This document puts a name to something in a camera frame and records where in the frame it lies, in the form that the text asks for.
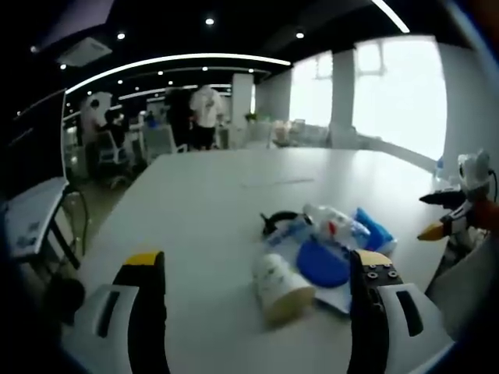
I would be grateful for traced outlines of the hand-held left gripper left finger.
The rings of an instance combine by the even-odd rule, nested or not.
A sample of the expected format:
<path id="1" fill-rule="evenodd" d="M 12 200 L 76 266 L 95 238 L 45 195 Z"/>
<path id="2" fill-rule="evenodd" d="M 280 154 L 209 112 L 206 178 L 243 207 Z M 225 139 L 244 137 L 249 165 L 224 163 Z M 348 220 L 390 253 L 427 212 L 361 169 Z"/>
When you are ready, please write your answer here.
<path id="1" fill-rule="evenodd" d="M 76 361 L 85 373 L 169 373 L 165 254 L 122 264 L 76 312 Z"/>

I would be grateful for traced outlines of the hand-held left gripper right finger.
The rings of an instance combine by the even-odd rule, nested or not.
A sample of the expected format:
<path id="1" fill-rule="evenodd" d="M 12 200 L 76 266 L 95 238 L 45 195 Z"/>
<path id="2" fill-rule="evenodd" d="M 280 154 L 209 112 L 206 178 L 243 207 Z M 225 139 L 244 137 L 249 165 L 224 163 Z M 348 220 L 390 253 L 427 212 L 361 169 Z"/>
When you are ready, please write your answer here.
<path id="1" fill-rule="evenodd" d="M 349 373 L 429 373 L 455 342 L 438 307 L 379 252 L 350 252 Z"/>

